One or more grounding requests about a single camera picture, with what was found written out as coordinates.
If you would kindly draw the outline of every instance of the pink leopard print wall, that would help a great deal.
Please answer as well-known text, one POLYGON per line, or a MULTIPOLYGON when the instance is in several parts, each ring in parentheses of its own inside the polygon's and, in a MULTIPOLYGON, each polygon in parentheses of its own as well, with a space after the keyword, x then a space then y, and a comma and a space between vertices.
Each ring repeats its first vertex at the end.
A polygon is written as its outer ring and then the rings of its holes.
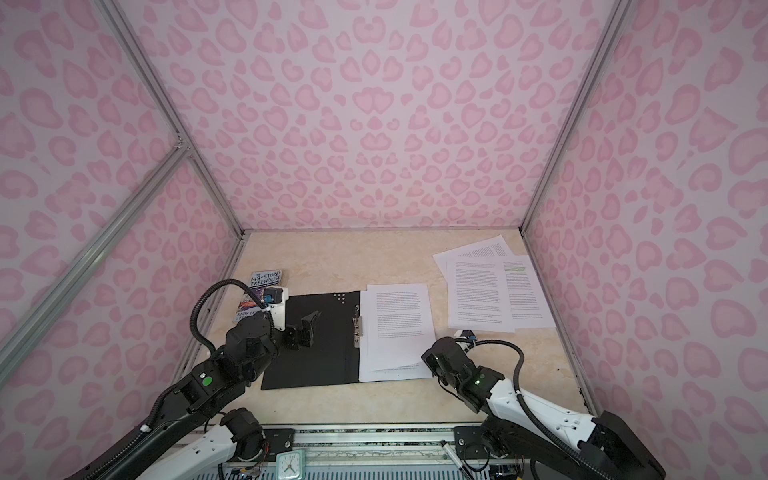
POLYGON ((260 229, 519 225, 612 4, 121 2, 260 229))
POLYGON ((532 238, 668 478, 768 476, 767 178, 768 4, 641 2, 532 238))
POLYGON ((102 24, 0 6, 0 345, 174 142, 102 24))
POLYGON ((64 478, 148 414, 233 242, 183 164, 0 391, 0 478, 64 478))

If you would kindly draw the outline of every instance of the pen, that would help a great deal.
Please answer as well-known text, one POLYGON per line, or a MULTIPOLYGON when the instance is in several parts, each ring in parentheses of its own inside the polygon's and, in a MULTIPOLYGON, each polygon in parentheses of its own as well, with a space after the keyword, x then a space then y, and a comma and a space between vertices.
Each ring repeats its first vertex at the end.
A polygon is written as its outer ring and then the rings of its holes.
POLYGON ((469 471, 469 468, 466 468, 462 464, 462 461, 458 459, 458 455, 456 455, 456 452, 454 452, 453 449, 450 447, 450 445, 448 445, 448 442, 446 442, 445 440, 442 440, 440 442, 440 446, 442 446, 442 449, 445 450, 445 453, 448 454, 448 457, 450 457, 453 463, 456 464, 456 466, 458 467, 458 470, 462 474, 464 474, 464 477, 467 480, 475 480, 475 477, 472 476, 472 473, 469 471))

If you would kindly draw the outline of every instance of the alarm clock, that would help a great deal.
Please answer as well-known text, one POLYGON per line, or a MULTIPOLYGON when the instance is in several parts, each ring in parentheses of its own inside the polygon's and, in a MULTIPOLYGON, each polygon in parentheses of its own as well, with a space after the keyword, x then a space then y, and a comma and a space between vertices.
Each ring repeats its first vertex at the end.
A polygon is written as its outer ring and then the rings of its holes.
POLYGON ((304 451, 293 450, 277 454, 275 458, 277 480, 302 480, 304 478, 304 451))

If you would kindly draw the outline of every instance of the pink spot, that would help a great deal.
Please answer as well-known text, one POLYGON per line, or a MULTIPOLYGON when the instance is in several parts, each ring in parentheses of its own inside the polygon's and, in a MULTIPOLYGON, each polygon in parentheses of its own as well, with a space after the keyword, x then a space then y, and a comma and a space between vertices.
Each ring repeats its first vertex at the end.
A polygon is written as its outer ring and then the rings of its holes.
POLYGON ((35 139, 29 129, 17 120, 15 114, 11 113, 0 119, 0 154, 11 158, 24 158, 27 152, 34 150, 35 139))
POLYGON ((51 378, 52 368, 51 354, 36 349, 18 367, 8 384, 10 386, 42 386, 51 378))
POLYGON ((41 390, 32 397, 20 401, 14 409, 14 417, 18 422, 40 426, 54 403, 54 393, 51 390, 41 390))
POLYGON ((632 239, 621 225, 611 226, 611 233, 605 240, 605 244, 614 258, 621 258, 622 255, 632 251, 632 239))
POLYGON ((712 250, 723 250, 736 245, 746 231, 729 217, 718 217, 707 224, 707 246, 712 250))
POLYGON ((725 292, 744 281, 739 272, 723 260, 708 262, 704 265, 704 273, 704 288, 710 292, 725 292))
POLYGON ((667 375, 675 377, 677 376, 677 358, 675 355, 667 349, 657 350, 654 354, 654 364, 664 369, 667 375))
POLYGON ((768 128, 755 128, 736 137, 728 150, 728 166, 743 175, 759 162, 768 161, 768 128))
POLYGON ((690 460, 688 460, 683 449, 672 439, 667 438, 661 441, 661 454, 664 460, 674 468, 690 468, 690 460))
POLYGON ((611 388, 611 399, 613 400, 613 407, 617 412, 632 412, 632 399, 630 398, 627 390, 619 385, 613 385, 611 388))
POLYGON ((636 261, 641 271, 661 265, 661 249, 653 242, 642 241, 637 245, 636 261))
POLYGON ((688 342, 683 348, 683 365, 689 375, 695 377, 710 376, 717 378, 720 376, 720 361, 714 352, 698 342, 688 342))
POLYGON ((78 432, 77 438, 78 440, 95 438, 102 433, 108 432, 113 424, 114 418, 106 415, 106 408, 103 406, 98 407, 85 420, 85 423, 80 428, 80 432, 78 432))
POLYGON ((688 179, 688 187, 692 191, 699 189, 705 192, 714 192, 720 188, 723 181, 723 172, 715 164, 705 164, 698 167, 688 179))
POLYGON ((768 205, 768 179, 736 183, 728 191, 728 204, 739 211, 740 217, 753 217, 761 207, 768 205))
POLYGON ((649 340, 658 335, 656 326, 646 316, 634 320, 634 335, 641 340, 649 340))
POLYGON ((752 473, 752 464, 739 450, 739 444, 718 422, 712 422, 710 425, 710 443, 707 451, 715 465, 728 464, 741 475, 752 473))
POLYGON ((738 125, 706 107, 690 130, 690 145, 696 147, 700 153, 714 150, 737 127, 738 125))
POLYGON ((640 409, 635 413, 635 419, 653 432, 661 433, 666 430, 656 409, 647 400, 641 403, 640 409))
POLYGON ((700 97, 699 89, 691 84, 678 88, 672 95, 672 105, 664 120, 670 125, 690 120, 699 109, 700 97))
POLYGON ((62 385, 68 385, 78 376, 88 371, 88 361, 81 356, 66 359, 58 370, 58 380, 62 385))
POLYGON ((701 440, 701 434, 696 424, 688 414, 680 409, 672 410, 672 423, 670 425, 672 433, 686 442, 701 440))
POLYGON ((725 421, 734 430, 742 433, 765 433, 768 425, 755 407, 739 397, 725 398, 725 421))
POLYGON ((753 392, 768 389, 768 352, 745 348, 739 355, 739 377, 753 392))

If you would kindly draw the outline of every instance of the metal clip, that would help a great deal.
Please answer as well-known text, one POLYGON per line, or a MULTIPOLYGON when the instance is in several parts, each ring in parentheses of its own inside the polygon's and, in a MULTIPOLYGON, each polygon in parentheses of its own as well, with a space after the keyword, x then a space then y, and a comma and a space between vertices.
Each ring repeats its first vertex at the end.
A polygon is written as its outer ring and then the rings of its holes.
POLYGON ((360 317, 360 305, 355 305, 355 316, 352 318, 352 324, 355 326, 355 348, 360 348, 360 337, 362 336, 362 318, 360 317))

